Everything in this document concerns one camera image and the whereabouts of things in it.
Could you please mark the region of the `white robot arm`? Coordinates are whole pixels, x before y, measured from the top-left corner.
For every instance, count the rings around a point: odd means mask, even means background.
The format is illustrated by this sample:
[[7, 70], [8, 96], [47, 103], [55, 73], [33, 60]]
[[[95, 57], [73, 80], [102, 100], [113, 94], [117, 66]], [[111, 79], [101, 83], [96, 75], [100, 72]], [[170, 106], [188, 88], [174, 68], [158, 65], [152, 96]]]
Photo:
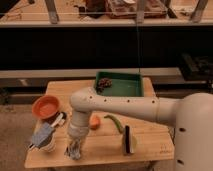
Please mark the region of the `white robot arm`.
[[213, 94], [195, 93], [182, 99], [101, 96], [92, 87], [70, 97], [68, 134], [88, 135], [94, 111], [110, 112], [175, 128], [174, 171], [213, 171]]

